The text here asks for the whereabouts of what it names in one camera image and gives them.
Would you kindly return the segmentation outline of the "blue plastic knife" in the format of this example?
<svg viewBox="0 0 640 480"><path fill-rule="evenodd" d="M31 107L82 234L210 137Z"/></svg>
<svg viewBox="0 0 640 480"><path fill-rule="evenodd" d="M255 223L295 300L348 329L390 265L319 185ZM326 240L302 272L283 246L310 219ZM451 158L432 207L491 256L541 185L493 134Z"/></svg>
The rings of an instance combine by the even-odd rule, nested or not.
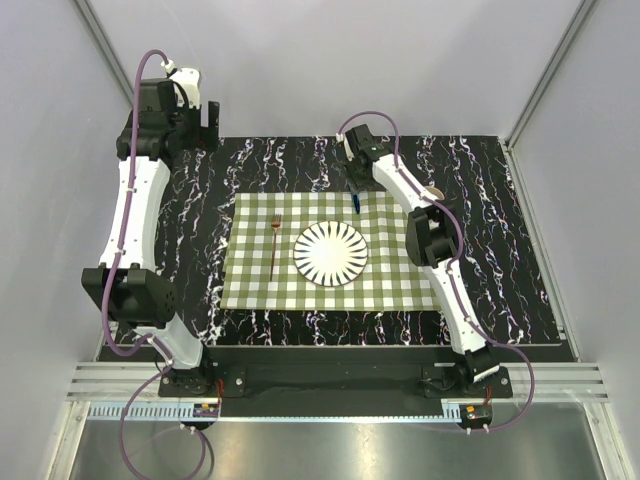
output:
<svg viewBox="0 0 640 480"><path fill-rule="evenodd" d="M350 189L350 194L351 194L351 198L352 198L352 202L353 202L355 213L357 215L359 215L360 212L361 212L361 205L360 205L360 199L359 199L359 190L354 184L350 184L349 185L349 189Z"/></svg>

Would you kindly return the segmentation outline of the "beige paper cup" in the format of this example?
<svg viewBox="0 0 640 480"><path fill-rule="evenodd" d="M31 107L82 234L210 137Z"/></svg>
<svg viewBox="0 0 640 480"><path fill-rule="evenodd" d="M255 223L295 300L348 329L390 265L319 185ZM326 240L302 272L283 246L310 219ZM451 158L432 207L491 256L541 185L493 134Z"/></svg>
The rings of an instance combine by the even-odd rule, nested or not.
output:
<svg viewBox="0 0 640 480"><path fill-rule="evenodd" d="M426 186L425 189L434 196L437 200L441 201L445 199L444 193L436 187Z"/></svg>

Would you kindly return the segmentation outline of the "white blue striped plate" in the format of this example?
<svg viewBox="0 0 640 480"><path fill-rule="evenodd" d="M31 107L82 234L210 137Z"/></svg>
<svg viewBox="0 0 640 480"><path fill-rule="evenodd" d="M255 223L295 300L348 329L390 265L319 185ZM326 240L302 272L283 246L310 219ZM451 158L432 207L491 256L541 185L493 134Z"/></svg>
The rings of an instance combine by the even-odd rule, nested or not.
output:
<svg viewBox="0 0 640 480"><path fill-rule="evenodd" d="M352 225L330 220L317 222L297 237L293 263L309 282L340 287L353 282L368 262L368 245Z"/></svg>

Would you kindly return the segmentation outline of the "brown wooden fork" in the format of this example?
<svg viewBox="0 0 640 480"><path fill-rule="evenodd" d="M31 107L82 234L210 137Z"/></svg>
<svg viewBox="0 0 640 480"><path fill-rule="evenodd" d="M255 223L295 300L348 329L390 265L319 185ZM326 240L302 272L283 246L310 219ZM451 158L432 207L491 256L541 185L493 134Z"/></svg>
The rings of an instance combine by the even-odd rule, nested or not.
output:
<svg viewBox="0 0 640 480"><path fill-rule="evenodd" d="M273 280L274 268L275 268L275 257L277 251L277 237L278 232L280 230L282 224L282 215L280 213L275 214L271 219L271 228L273 231L272 237L272 248L271 248L271 260L270 260L270 275L269 280Z"/></svg>

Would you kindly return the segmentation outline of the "green checkered cloth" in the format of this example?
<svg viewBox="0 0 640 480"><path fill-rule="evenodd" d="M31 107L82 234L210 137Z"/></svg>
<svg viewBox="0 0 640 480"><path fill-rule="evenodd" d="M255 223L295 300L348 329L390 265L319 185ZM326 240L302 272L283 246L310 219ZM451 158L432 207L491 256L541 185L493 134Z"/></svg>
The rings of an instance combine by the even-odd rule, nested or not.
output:
<svg viewBox="0 0 640 480"><path fill-rule="evenodd" d="M230 310L431 311L405 249L407 217L387 192L240 193L221 306Z"/></svg>

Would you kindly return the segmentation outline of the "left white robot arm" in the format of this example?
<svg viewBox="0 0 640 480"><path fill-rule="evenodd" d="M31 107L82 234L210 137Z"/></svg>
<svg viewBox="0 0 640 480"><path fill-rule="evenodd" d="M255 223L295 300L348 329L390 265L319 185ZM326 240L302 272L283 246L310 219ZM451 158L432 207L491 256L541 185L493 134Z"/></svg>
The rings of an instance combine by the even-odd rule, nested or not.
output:
<svg viewBox="0 0 640 480"><path fill-rule="evenodd" d="M215 386L201 342L176 311L175 285L157 272L155 239L161 201L181 153L218 143L219 105L200 101L201 75L176 69L142 81L139 106L116 140L118 197L111 232L98 265L81 284L102 314L153 345L196 396Z"/></svg>

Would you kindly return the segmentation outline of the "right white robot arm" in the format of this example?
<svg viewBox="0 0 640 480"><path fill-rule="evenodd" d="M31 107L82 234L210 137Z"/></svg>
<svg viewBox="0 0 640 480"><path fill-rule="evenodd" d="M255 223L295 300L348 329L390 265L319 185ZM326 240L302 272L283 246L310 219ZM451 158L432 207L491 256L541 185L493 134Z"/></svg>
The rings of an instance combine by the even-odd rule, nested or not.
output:
<svg viewBox="0 0 640 480"><path fill-rule="evenodd" d="M369 127L341 129L336 140L345 151L342 166L354 195L379 184L407 216L405 248L410 261L426 276L444 314L456 355L454 384L466 396L486 389L499 370L466 291L460 257L461 227L452 209L435 190L422 185L397 151L378 143Z"/></svg>

